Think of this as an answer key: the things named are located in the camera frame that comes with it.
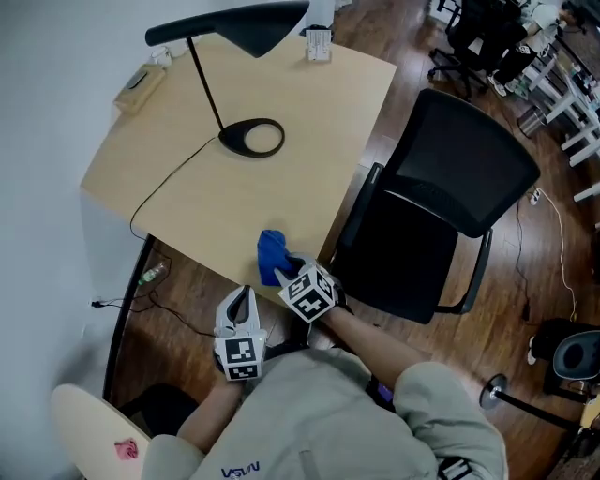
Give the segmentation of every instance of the sweatshirt sleeve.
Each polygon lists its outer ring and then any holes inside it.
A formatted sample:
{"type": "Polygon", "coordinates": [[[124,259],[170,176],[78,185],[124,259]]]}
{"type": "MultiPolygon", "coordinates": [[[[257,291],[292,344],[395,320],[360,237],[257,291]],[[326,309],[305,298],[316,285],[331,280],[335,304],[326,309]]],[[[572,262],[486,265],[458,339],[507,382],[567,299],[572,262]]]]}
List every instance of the sweatshirt sleeve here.
{"type": "Polygon", "coordinates": [[[194,445],[172,435],[158,435],[148,445],[142,480],[189,480],[204,460],[194,445]]]}
{"type": "Polygon", "coordinates": [[[439,461],[464,458],[479,478],[508,477],[501,434],[450,368],[433,362],[408,368],[396,381],[394,406],[414,437],[426,443],[439,461]]]}

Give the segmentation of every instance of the blue cloth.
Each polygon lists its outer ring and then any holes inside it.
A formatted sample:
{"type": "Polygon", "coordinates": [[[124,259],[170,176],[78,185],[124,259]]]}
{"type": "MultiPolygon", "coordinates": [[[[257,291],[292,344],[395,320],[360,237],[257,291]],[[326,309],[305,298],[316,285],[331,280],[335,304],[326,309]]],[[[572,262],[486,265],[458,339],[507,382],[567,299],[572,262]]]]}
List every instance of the blue cloth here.
{"type": "Polygon", "coordinates": [[[287,273],[294,271],[292,263],[287,258],[290,252],[285,248],[285,235],[279,230],[263,230],[257,249],[262,285],[280,286],[274,269],[278,268],[287,273]]]}

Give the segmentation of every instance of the lamp base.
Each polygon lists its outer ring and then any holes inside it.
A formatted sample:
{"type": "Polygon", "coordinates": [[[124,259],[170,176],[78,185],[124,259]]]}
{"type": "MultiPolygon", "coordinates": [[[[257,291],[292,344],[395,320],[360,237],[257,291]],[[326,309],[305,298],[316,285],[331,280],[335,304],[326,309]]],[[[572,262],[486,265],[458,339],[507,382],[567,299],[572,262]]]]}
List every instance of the lamp base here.
{"type": "Polygon", "coordinates": [[[486,386],[481,391],[481,395],[479,396],[479,405],[481,405],[481,408],[484,410],[493,409],[501,402],[501,400],[496,397],[496,393],[506,393],[507,389],[508,379],[502,374],[496,375],[489,382],[487,382],[486,386]]]}
{"type": "Polygon", "coordinates": [[[250,120],[242,120],[241,122],[226,126],[218,134],[218,139],[221,140],[223,145],[237,155],[251,158],[266,158],[271,157],[281,149],[281,146],[283,146],[283,143],[285,142],[285,131],[278,122],[271,120],[270,118],[251,118],[250,120]],[[267,152],[255,152],[246,145],[246,136],[253,128],[259,125],[271,125],[281,133],[279,145],[274,149],[267,152]]]}

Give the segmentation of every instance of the desk lamp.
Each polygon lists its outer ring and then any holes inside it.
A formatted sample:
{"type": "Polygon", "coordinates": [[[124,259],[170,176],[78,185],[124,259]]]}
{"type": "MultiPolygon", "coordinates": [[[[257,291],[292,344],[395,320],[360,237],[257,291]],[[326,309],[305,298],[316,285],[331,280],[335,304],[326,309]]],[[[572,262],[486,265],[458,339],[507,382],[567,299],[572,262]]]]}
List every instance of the desk lamp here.
{"type": "Polygon", "coordinates": [[[227,148],[244,157],[271,157],[279,151],[285,141],[283,127],[270,118],[252,118],[224,127],[191,38],[215,32],[244,52],[258,58],[270,52],[290,33],[304,17],[308,5],[309,1],[306,0],[275,2],[207,13],[150,28],[146,32],[145,39],[149,46],[154,46],[185,38],[220,128],[218,139],[227,148]],[[248,148],[246,136],[258,125],[271,125],[279,130],[281,134],[279,145],[268,152],[255,152],[248,148]]]}

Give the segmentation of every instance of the gray sweatshirt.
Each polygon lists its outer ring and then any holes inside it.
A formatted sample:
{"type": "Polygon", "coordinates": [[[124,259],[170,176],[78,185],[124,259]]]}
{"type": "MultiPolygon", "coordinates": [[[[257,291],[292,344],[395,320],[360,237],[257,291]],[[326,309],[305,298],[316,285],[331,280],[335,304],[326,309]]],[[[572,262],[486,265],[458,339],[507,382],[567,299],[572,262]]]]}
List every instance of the gray sweatshirt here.
{"type": "Polygon", "coordinates": [[[456,457],[472,469],[464,480],[508,478],[500,433],[449,368],[423,363],[402,373],[396,414],[365,393],[369,378],[360,360],[340,349],[266,362],[208,455],[159,435],[142,480],[436,479],[439,464],[456,457]]]}

